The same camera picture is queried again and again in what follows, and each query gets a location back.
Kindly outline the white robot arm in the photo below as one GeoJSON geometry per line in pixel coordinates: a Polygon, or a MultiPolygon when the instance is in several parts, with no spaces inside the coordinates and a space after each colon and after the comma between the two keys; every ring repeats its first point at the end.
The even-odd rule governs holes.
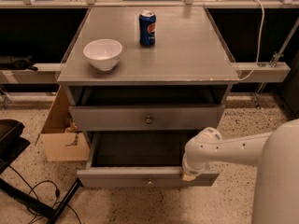
{"type": "Polygon", "coordinates": [[[194,180],[213,161],[257,168],[251,224],[299,224],[299,119],[232,139],[205,128],[185,145],[182,179],[194,180]]]}

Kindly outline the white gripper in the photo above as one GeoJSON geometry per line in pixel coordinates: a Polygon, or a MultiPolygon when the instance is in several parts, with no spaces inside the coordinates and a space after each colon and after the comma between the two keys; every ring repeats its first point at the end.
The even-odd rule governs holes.
{"type": "Polygon", "coordinates": [[[191,182],[205,171],[208,163],[206,156],[208,147],[209,143],[205,142],[196,142],[195,140],[187,142],[182,159],[183,181],[191,182]]]}

